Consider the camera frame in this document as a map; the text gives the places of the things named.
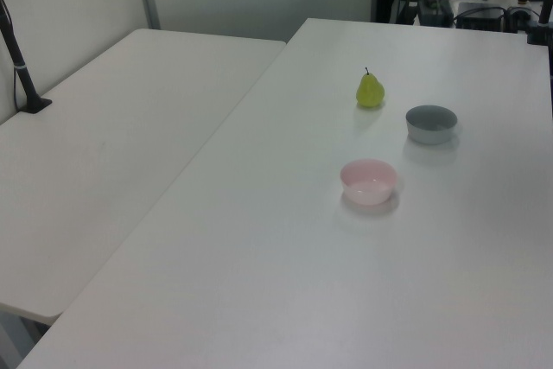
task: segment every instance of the black cable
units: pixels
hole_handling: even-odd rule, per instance
[[[525,7],[522,7],[522,6],[512,6],[511,8],[507,9],[508,11],[512,11],[512,10],[526,10],[528,12],[532,12],[534,15],[536,15],[537,17],[539,17],[539,13],[537,13],[535,10],[532,10],[530,8],[525,8]]]
[[[19,112],[19,107],[17,106],[16,85],[17,85],[17,70],[14,68],[14,106],[16,107],[16,112]]]
[[[4,13],[7,15],[8,20],[10,21],[10,27],[11,30],[14,30],[14,24],[11,20],[10,10],[8,9],[8,6],[6,6],[6,2],[4,0],[0,0],[0,5],[2,5],[2,9]],[[16,108],[16,112],[19,112],[19,107],[17,106],[17,70],[14,67],[14,106]]]
[[[4,0],[0,0],[0,4],[2,5],[3,11],[6,12],[6,15],[8,16],[8,20],[10,21],[11,29],[13,30],[14,24],[11,21],[10,10],[8,9],[8,6],[6,6],[6,2]]]
[[[470,10],[467,10],[466,12],[460,13],[459,15],[457,15],[456,17],[453,18],[453,21],[455,22],[460,17],[465,17],[465,16],[468,16],[468,15],[472,15],[474,13],[483,12],[485,10],[503,10],[503,16],[507,12],[507,10],[505,8],[502,8],[500,6],[490,6],[490,7],[486,7],[486,8],[476,8],[476,9],[470,9]]]

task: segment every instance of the pear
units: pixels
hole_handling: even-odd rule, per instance
[[[357,89],[357,102],[363,107],[377,107],[384,98],[384,87],[378,82],[377,77],[365,69],[366,73],[363,74]]]

